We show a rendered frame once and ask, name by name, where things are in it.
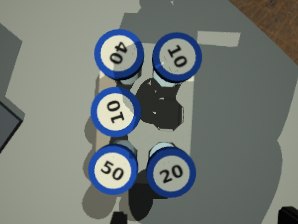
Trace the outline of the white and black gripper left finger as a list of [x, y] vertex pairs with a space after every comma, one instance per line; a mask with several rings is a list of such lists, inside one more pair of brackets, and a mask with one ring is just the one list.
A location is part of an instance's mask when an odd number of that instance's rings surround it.
[[114, 211], [110, 224], [127, 224], [127, 214], [121, 211]]

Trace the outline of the grey bench mat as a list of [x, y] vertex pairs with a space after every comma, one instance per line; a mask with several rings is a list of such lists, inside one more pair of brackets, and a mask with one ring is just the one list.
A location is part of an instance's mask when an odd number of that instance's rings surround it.
[[[190, 156], [167, 198], [88, 176], [97, 131], [95, 45], [115, 29], [196, 40]], [[0, 101], [23, 120], [0, 153], [0, 224], [277, 224], [298, 210], [298, 65], [229, 0], [0, 0]]]

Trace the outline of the beige tube rack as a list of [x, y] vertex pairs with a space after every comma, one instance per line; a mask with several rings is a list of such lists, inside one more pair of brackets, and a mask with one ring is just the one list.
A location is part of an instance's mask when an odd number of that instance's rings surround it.
[[142, 43], [141, 76], [131, 85], [117, 84], [100, 71], [99, 92], [109, 87], [131, 91], [141, 106], [137, 127], [122, 137], [109, 137], [97, 130], [96, 151], [115, 140], [128, 140], [137, 149], [138, 176], [135, 183], [149, 184], [146, 166], [149, 150], [158, 142], [173, 142], [190, 156], [194, 76], [176, 87], [163, 87], [153, 77], [152, 53], [156, 44]]

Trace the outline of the dark grey flat base plate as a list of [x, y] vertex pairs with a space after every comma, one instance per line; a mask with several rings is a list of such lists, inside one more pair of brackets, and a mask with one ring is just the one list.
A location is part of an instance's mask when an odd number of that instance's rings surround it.
[[23, 122], [0, 101], [0, 153]]

